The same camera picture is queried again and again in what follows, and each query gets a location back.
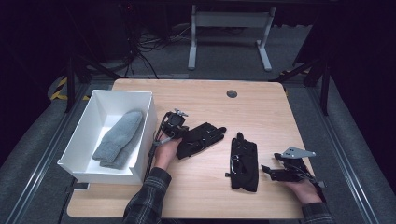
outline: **person's right hand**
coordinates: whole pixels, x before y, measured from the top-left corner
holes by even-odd
[[[161,140],[167,138],[168,136],[164,133],[161,134]],[[171,139],[169,142],[164,143],[163,145],[158,146],[155,151],[155,162],[154,166],[159,167],[163,170],[167,170],[169,164],[174,159],[177,153],[177,146],[181,142],[181,138],[179,139]]]
[[[302,204],[322,203],[322,200],[318,196],[317,189],[309,180],[304,179],[300,182],[283,183],[295,193]]]

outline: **plaid sleeve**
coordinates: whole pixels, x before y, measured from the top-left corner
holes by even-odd
[[[171,180],[165,170],[153,167],[142,189],[127,204],[123,223],[161,223],[163,197]]]
[[[336,223],[326,203],[309,203],[303,206],[305,224]]]

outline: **table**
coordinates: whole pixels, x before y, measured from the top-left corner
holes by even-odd
[[[159,122],[176,107],[189,116],[185,125],[203,122],[224,126],[224,139],[190,158],[176,159],[163,202],[163,217],[175,218],[300,218],[301,206],[281,183],[259,171],[256,193],[231,189],[231,141],[238,132],[258,146],[258,162],[281,169],[274,153],[304,148],[288,99],[279,83],[215,80],[118,79],[114,91],[152,91]],[[235,98],[226,92],[237,92]],[[307,158],[304,162],[312,171]],[[140,186],[91,184],[75,190],[67,208],[71,217],[122,217]]]

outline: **white box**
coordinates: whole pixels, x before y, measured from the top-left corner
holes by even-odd
[[[92,159],[93,152],[105,133],[134,109],[140,109],[143,118],[131,142],[129,162],[121,170],[100,166]],[[141,185],[156,127],[152,92],[95,90],[58,164],[79,182]]]

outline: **metal frame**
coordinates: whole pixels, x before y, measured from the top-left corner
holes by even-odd
[[[250,27],[263,28],[261,40],[257,40],[257,48],[262,58],[264,70],[270,72],[272,66],[265,50],[270,33],[271,25],[275,16],[275,7],[271,7],[269,12],[208,12],[196,11],[196,6],[192,6],[191,11],[191,46],[189,57],[189,70],[195,69],[197,52],[197,27]]]

